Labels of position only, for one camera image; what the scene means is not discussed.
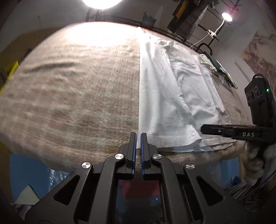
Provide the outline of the white gloved right hand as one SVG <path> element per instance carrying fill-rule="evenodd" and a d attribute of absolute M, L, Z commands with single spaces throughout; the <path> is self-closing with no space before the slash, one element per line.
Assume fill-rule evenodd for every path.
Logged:
<path fill-rule="evenodd" d="M 258 180 L 264 181 L 275 171 L 275 144 L 261 149 L 245 142 L 242 155 L 243 179 L 253 186 Z"/>

